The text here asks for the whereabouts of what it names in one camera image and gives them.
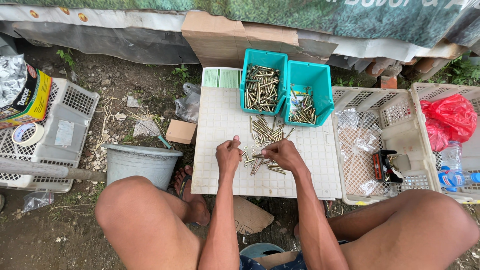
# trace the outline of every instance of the hand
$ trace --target hand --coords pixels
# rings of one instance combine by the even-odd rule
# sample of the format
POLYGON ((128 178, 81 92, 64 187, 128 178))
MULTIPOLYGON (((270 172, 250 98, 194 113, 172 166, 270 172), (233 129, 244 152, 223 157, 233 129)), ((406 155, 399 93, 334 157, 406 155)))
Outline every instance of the hand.
POLYGON ((309 171, 293 142, 287 139, 263 148, 262 155, 266 159, 275 160, 280 167, 292 173, 298 173, 300 170, 309 171))
POLYGON ((238 135, 233 137, 233 140, 226 141, 216 148, 216 160, 218 162, 218 170, 220 176, 229 175, 233 179, 233 175, 239 166, 239 162, 242 160, 242 150, 238 149, 240 145, 238 135))

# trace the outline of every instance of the plastic crate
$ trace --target plastic crate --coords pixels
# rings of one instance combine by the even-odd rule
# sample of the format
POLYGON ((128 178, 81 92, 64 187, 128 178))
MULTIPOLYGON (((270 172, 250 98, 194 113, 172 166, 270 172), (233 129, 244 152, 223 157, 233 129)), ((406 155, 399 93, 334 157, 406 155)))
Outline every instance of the plastic crate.
MULTIPOLYGON (((52 78, 45 119, 37 122, 44 127, 44 135, 34 145, 22 147, 12 142, 16 127, 0 129, 0 156, 77 168, 99 97, 70 81, 52 78), (55 145, 59 120, 75 123, 71 146, 55 145)), ((0 187, 65 193, 72 179, 1 173, 0 187)))
POLYGON ((292 61, 287 63, 287 97, 282 107, 281 115, 286 124, 319 127, 334 110, 332 100, 332 83, 330 82, 330 66, 308 62, 292 61), (290 122, 288 116, 291 108, 290 84, 294 84, 293 90, 305 92, 310 87, 313 92, 313 107, 318 115, 316 123, 290 122))
POLYGON ((276 115, 280 111, 285 97, 287 96, 287 55, 280 52, 272 52, 266 50, 258 49, 246 49, 245 50, 245 60, 243 61, 243 72, 241 75, 240 82, 240 107, 242 110, 249 113, 264 114, 264 115, 276 115), (279 82, 277 85, 278 90, 278 105, 275 107, 275 111, 262 111, 246 109, 245 108, 245 84, 247 79, 247 66, 248 64, 260 65, 264 67, 278 69, 280 71, 280 76, 278 78, 279 82))
MULTIPOLYGON (((356 111, 369 111, 378 116, 371 119, 372 124, 377 124, 381 133, 373 141, 376 148, 396 150, 398 153, 407 154, 411 170, 403 171, 402 184, 382 183, 376 187, 369 197, 360 196, 360 186, 374 179, 372 155, 359 151, 348 160, 343 160, 340 155, 338 118, 332 113, 335 143, 342 185, 342 199, 350 205, 367 205, 378 202, 388 197, 385 188, 397 192, 408 189, 430 189, 441 191, 437 181, 434 156, 430 150, 425 128, 425 118, 422 113, 417 113, 415 108, 420 108, 420 101, 415 89, 379 89, 356 87, 332 87, 335 110, 355 108, 356 111)), ((342 133, 342 141, 353 141, 355 135, 342 133)))
MULTIPOLYGON (((461 94, 472 102, 475 112, 480 116, 480 87, 414 83, 412 84, 412 89, 418 93, 419 100, 428 100, 430 102, 449 97, 453 94, 461 94)), ((470 140, 464 142, 462 146, 462 168, 469 172, 480 172, 480 131, 478 122, 475 133, 470 140)), ((436 161, 435 171, 439 171, 442 157, 440 152, 433 152, 433 154, 436 161)), ((444 193, 460 203, 480 203, 480 184, 473 184, 462 188, 461 192, 444 191, 444 193)))

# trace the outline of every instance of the thigh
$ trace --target thigh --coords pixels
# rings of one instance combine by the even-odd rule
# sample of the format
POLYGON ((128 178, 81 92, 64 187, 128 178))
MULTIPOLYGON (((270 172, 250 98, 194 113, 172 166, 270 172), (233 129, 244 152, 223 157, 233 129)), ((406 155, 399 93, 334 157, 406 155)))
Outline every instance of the thigh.
POLYGON ((98 198, 97 221, 128 269, 197 269, 204 240, 183 224, 164 195, 134 176, 113 182, 98 198))
POLYGON ((340 246, 351 270, 445 269, 477 242, 476 223, 456 201, 410 195, 384 223, 340 246))

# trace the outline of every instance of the blue stool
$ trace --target blue stool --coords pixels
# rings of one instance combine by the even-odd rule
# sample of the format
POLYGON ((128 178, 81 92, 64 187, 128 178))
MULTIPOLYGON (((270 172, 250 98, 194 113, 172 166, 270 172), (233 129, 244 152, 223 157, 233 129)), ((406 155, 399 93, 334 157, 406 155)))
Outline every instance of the blue stool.
POLYGON ((240 255, 244 255, 249 258, 258 258, 282 252, 285 252, 285 250, 277 245, 270 243, 256 243, 242 249, 242 251, 240 251, 240 255))

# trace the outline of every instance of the leg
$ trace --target leg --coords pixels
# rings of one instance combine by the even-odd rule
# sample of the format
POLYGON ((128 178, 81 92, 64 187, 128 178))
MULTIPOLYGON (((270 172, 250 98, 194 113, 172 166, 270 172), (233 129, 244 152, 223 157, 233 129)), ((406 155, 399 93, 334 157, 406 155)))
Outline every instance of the leg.
POLYGON ((95 216, 128 269, 193 270, 204 241, 184 223, 205 224, 210 214, 206 210, 206 216, 200 208, 199 200, 182 201, 158 190, 148 179, 132 176, 115 181, 101 193, 95 216))
POLYGON ((329 219, 350 269, 445 269, 480 236, 475 221, 452 198, 428 190, 329 219))

